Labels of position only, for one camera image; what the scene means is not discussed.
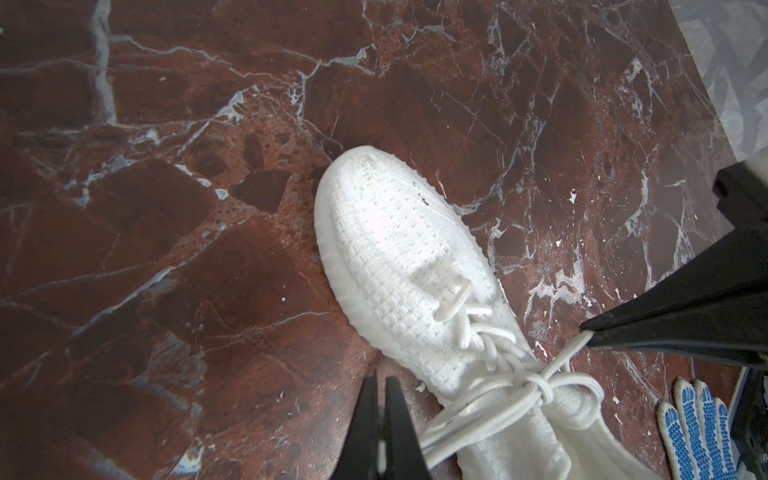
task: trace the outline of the blue and white glove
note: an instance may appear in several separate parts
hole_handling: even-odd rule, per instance
[[[662,402],[657,410],[673,480],[736,480],[730,451],[728,407],[712,397],[704,382],[678,379],[677,405]]]

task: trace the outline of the red marble surface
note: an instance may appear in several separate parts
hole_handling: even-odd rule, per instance
[[[723,235],[733,155],[665,2],[30,0],[0,5],[0,473],[327,478],[361,378],[313,195],[371,144],[464,215],[551,358]],[[668,477],[675,376],[584,352]],[[436,478],[455,478],[447,462]]]

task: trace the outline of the black object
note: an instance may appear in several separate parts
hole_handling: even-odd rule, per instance
[[[768,480],[768,406],[766,373],[746,373],[741,400],[733,416],[730,436],[741,454],[741,461],[757,480]]]
[[[386,470],[379,474],[379,443],[386,446]],[[355,412],[331,480],[432,480],[396,377],[386,379],[379,411],[376,377],[362,381]]]
[[[756,161],[768,162],[766,157]],[[596,349],[653,350],[768,369],[768,187],[745,164],[717,173],[736,227],[638,298],[581,324]]]

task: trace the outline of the shoelace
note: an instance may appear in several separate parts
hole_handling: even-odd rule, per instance
[[[493,309],[488,305],[469,303],[471,293],[469,280],[463,280],[456,293],[443,292],[444,303],[435,314],[435,320],[447,322],[457,318],[459,348],[474,347],[484,352],[488,370],[500,373],[478,379],[429,422],[419,436],[429,468],[458,450],[506,429],[534,407],[552,403],[555,389],[562,386],[583,386],[595,397],[596,402],[591,403],[590,410],[579,415],[581,421],[576,425],[577,429],[586,429],[600,415],[604,398],[602,387],[591,376],[572,372],[568,364],[571,357],[587,344],[592,332],[582,332],[571,339],[559,355],[544,365],[515,345],[518,339],[513,332],[478,321],[481,316],[491,315]],[[506,351],[500,351],[492,336],[508,340],[504,346]],[[497,399],[488,397],[498,389],[512,391]]]

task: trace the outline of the white sneaker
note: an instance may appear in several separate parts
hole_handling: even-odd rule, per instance
[[[419,436],[428,467],[457,452],[467,479],[658,478],[608,431],[598,382],[568,367],[591,334],[540,363],[467,226],[403,162],[337,158],[315,229],[350,323],[445,407]]]

